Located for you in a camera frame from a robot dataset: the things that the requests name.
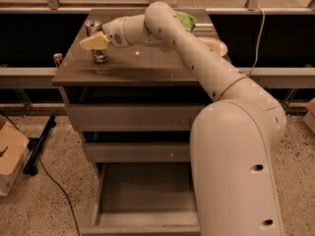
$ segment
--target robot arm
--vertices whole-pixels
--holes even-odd
[[[284,236],[270,151],[285,115],[265,90],[185,30],[168,5],[103,26],[115,47],[173,46],[215,102],[196,117],[190,155],[202,236]]]

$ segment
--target black metal stand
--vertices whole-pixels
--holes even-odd
[[[34,176],[37,174],[38,170],[37,170],[36,166],[33,166],[33,164],[36,160],[36,157],[38,156],[38,154],[40,152],[41,146],[44,143],[50,129],[55,127],[55,126],[56,126],[55,116],[51,115],[49,117],[49,120],[48,120],[45,128],[43,129],[43,131],[42,131],[42,133],[38,139],[38,142],[36,143],[35,149],[31,152],[31,156],[30,156],[30,158],[27,162],[27,165],[23,171],[24,174],[30,174],[30,176]]]

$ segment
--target drawer front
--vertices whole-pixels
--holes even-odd
[[[189,131],[204,105],[66,105],[78,131]]]
[[[190,163],[106,163],[82,235],[200,236]]]
[[[90,162],[190,161],[189,144],[89,144],[84,152]]]

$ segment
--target green cloth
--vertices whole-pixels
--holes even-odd
[[[187,13],[175,11],[175,14],[187,31],[191,31],[197,23],[197,19]]]

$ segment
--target box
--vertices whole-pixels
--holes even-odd
[[[303,118],[303,121],[315,134],[315,98],[309,101],[305,107],[307,108],[308,112]]]
[[[29,153],[29,139],[0,115],[0,196],[7,196]]]

